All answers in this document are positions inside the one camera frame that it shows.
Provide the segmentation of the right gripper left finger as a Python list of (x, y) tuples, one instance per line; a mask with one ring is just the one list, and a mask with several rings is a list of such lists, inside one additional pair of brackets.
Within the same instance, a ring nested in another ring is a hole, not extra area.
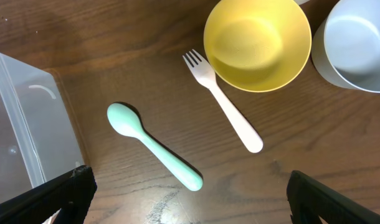
[(0, 223), (83, 223), (97, 184), (90, 166), (82, 165), (30, 191), (0, 203)]

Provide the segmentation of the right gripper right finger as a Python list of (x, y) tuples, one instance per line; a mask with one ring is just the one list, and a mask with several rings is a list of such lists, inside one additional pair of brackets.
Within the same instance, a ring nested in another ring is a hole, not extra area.
[(380, 215), (294, 170), (287, 185), (292, 223), (380, 224)]

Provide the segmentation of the white plastic bowl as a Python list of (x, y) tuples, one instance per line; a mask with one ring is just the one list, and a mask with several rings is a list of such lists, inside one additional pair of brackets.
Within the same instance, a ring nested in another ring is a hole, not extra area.
[(308, 2), (309, 0), (294, 0), (298, 5), (302, 5), (306, 2)]

